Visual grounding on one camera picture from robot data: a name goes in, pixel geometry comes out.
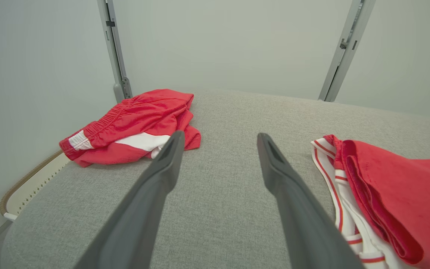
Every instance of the gray fabric surface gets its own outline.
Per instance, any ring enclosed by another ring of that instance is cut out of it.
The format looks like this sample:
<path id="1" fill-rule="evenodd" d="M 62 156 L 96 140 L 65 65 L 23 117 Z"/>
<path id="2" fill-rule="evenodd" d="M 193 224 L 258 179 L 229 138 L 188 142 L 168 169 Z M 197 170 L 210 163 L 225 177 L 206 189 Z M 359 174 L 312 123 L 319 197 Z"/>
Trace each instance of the gray fabric surface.
<path id="1" fill-rule="evenodd" d="M 184 152 L 165 201 L 152 268 L 288 268 L 275 199 L 261 177 L 256 135 L 271 135 L 331 218 L 326 183 L 309 142 L 323 135 L 430 158 L 430 120 L 321 101 L 241 92 L 196 93 L 199 149 Z M 80 168 L 69 163 L 7 234 L 4 268 L 70 268 L 150 163 Z"/>

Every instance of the white wall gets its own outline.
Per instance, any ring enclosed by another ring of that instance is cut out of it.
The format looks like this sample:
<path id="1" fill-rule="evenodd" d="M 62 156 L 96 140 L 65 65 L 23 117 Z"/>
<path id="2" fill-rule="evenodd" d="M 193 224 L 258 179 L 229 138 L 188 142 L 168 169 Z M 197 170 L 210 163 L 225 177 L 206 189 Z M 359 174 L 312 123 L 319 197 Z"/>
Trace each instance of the white wall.
<path id="1" fill-rule="evenodd" d="M 376 0 L 336 102 L 430 116 L 430 0 Z"/>
<path id="2" fill-rule="evenodd" d="M 0 0 L 0 199 L 116 104 L 104 38 L 94 0 Z"/>
<path id="3" fill-rule="evenodd" d="M 352 0 L 113 0 L 134 94 L 317 99 Z"/>

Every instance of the folded clothing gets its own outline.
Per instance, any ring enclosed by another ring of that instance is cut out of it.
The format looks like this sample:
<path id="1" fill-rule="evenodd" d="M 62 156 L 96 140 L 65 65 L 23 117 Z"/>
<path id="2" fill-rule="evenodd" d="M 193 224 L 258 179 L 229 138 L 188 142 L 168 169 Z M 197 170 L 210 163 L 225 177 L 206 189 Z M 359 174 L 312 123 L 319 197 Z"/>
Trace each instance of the folded clothing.
<path id="1" fill-rule="evenodd" d="M 333 166 L 345 171 L 370 227 L 404 262 L 430 268 L 430 160 L 410 160 L 333 135 L 324 139 L 336 148 Z"/>
<path id="2" fill-rule="evenodd" d="M 185 150 L 198 148 L 200 132 L 189 125 L 192 100 L 193 94 L 169 89 L 125 99 L 59 146 L 82 167 L 134 162 L 143 156 L 154 158 L 178 130 L 185 133 Z"/>

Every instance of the red fabric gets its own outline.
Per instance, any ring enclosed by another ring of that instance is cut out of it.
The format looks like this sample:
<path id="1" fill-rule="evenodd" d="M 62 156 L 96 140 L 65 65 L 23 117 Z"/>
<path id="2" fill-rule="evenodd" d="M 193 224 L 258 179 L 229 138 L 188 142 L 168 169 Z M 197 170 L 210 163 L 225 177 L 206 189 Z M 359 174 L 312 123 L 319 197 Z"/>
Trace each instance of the red fabric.
<path id="1" fill-rule="evenodd" d="M 336 146 L 356 202 L 373 230 L 407 264 L 430 268 L 430 160 L 411 160 L 355 140 Z"/>
<path id="2" fill-rule="evenodd" d="M 175 131 L 182 130 L 186 135 L 185 150 L 198 148 L 200 132 L 189 125 L 193 118 L 189 111 L 192 100 L 193 94 L 169 89 L 153 90 L 125 99 L 100 120 L 65 138 L 59 146 L 70 160 L 82 167 L 92 163 L 128 163 L 145 155 L 150 157 L 150 151 L 114 143 L 139 133 L 171 136 Z M 93 149 L 77 149 L 71 145 L 69 139 L 80 131 L 83 131 Z"/>

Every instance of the folded red shorts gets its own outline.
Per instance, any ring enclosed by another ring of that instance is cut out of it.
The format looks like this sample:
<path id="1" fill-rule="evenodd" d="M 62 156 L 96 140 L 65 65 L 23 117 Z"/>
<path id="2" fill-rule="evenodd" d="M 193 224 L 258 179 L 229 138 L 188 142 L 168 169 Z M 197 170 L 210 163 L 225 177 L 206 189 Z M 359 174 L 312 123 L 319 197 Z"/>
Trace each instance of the folded red shorts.
<path id="1" fill-rule="evenodd" d="M 169 89 L 125 99 L 59 146 L 82 167 L 134 162 L 143 156 L 154 158 L 178 130 L 185 133 L 185 150 L 198 148 L 200 132 L 189 125 L 192 100 L 193 94 Z"/>
<path id="2" fill-rule="evenodd" d="M 430 160 L 411 160 L 355 140 L 324 137 L 336 147 L 366 220 L 407 264 L 430 268 Z"/>

